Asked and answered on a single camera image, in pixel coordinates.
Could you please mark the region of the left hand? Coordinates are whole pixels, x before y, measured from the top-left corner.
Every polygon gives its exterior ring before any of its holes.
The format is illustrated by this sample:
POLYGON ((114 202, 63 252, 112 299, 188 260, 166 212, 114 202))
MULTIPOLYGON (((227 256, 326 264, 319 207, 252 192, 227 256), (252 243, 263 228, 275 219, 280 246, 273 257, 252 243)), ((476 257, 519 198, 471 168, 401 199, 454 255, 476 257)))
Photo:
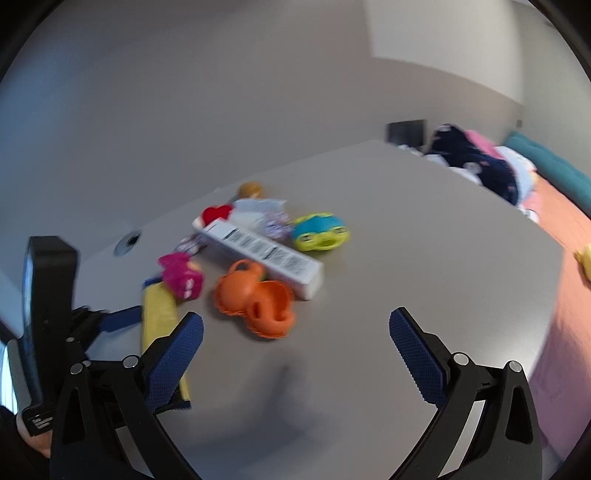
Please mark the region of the left hand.
POLYGON ((31 436, 23 422, 21 414, 16 416, 16 425, 21 438, 29 447, 42 454, 45 458, 51 457, 52 430, 37 436, 31 436))

